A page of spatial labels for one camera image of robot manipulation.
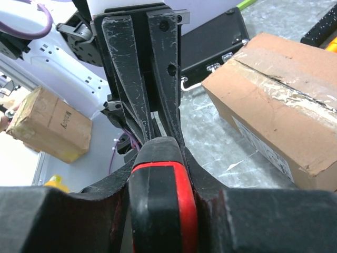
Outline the red black utility knife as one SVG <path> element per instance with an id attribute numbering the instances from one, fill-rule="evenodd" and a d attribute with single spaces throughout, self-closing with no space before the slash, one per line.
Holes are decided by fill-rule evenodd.
<path id="1" fill-rule="evenodd" d="M 197 252 L 192 186 L 173 137 L 140 149 L 128 180 L 134 252 Z"/>

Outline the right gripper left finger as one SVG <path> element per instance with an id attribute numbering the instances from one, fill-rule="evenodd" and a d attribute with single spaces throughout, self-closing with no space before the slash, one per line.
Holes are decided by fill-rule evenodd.
<path id="1" fill-rule="evenodd" d="M 54 187 L 1 188 L 1 252 L 134 252 L 123 165 L 78 193 Z"/>

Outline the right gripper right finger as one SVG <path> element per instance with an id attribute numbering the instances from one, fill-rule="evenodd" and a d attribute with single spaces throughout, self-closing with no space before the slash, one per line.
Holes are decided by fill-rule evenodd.
<path id="1" fill-rule="evenodd" d="M 336 252 L 336 194 L 228 188 L 182 156 L 196 199 L 198 252 Z"/>

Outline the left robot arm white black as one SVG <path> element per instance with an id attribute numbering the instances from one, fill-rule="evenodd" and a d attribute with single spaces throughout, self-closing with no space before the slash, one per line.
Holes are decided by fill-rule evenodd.
<path id="1" fill-rule="evenodd" d="M 181 26 L 185 9 L 165 1 L 1 1 L 1 69 L 25 62 L 50 74 L 26 79 L 8 133 L 72 163 L 88 152 L 104 114 L 137 147 L 166 134 L 184 145 L 180 124 Z"/>

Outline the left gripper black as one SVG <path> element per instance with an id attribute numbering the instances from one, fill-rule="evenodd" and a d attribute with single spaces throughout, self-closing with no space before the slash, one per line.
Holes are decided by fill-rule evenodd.
<path id="1" fill-rule="evenodd" d="M 104 113 L 140 144 L 159 137 L 156 112 L 181 150 L 181 27 L 189 11 L 163 2 L 91 8 L 91 28 L 111 90 Z"/>

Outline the brown cardboard express box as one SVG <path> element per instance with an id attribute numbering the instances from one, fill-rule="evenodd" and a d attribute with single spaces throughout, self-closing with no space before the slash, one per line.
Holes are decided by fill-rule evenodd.
<path id="1" fill-rule="evenodd" d="M 202 86 L 297 187 L 336 191 L 336 53 L 260 33 Z"/>

